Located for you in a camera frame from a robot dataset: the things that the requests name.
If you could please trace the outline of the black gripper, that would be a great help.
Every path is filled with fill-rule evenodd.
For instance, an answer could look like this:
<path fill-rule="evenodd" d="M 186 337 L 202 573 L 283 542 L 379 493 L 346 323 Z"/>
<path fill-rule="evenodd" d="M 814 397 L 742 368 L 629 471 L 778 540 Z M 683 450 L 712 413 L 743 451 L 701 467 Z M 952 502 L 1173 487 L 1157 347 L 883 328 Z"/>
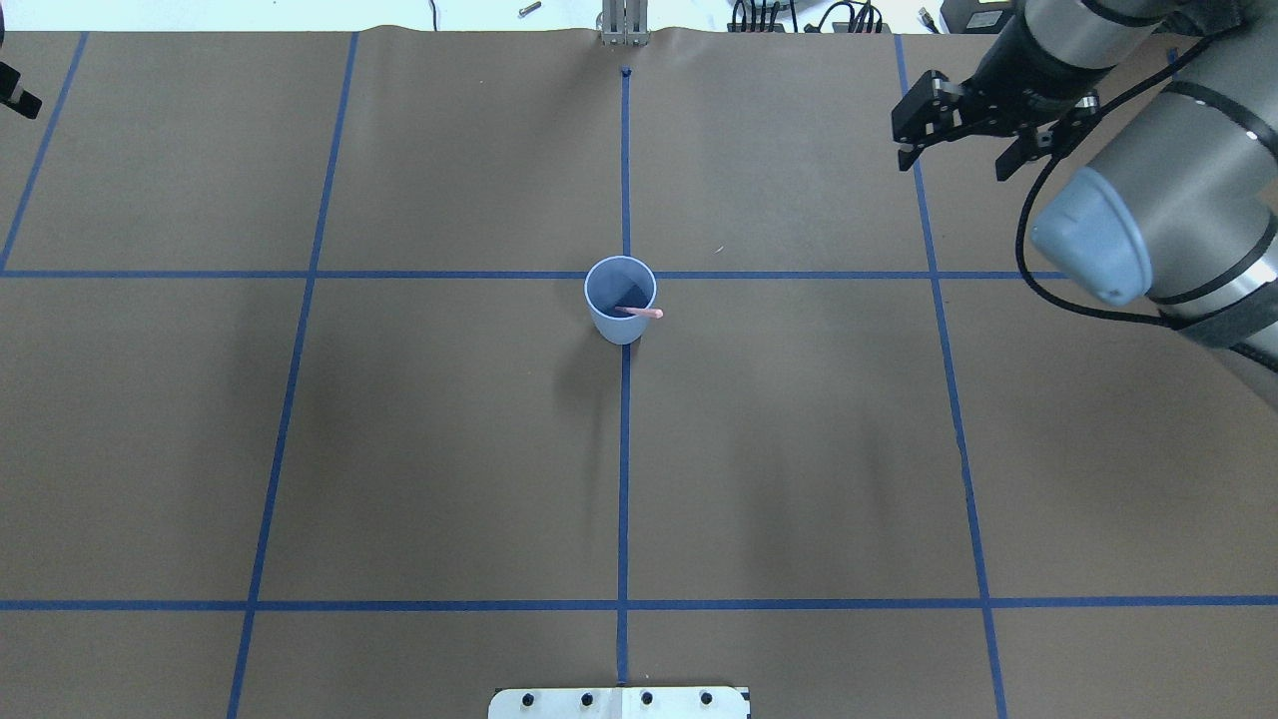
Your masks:
<path fill-rule="evenodd" d="M 1016 135 L 1012 146 L 996 160 L 996 180 L 1008 181 L 1019 169 L 1036 160 L 1063 160 L 1079 143 L 1079 120 L 1065 119 L 1082 96 L 1090 95 L 1099 77 L 1065 79 L 1016 79 L 970 77 L 961 83 L 961 123 L 939 120 L 898 129 L 898 170 L 907 172 L 923 151 L 967 135 Z M 1045 126 L 1045 129 L 1028 129 Z"/>

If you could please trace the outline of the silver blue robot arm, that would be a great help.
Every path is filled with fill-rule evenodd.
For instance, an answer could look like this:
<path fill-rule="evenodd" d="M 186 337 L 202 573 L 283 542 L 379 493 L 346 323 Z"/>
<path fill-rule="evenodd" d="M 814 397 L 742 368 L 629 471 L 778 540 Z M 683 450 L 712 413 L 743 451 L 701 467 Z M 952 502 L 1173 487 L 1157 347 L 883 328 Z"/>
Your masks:
<path fill-rule="evenodd" d="M 1019 1 L 973 77 L 923 73 L 891 114 L 898 167 L 1003 137 L 1048 160 L 1019 276 L 1079 315 L 1163 328 L 1275 404 L 1275 4 Z"/>

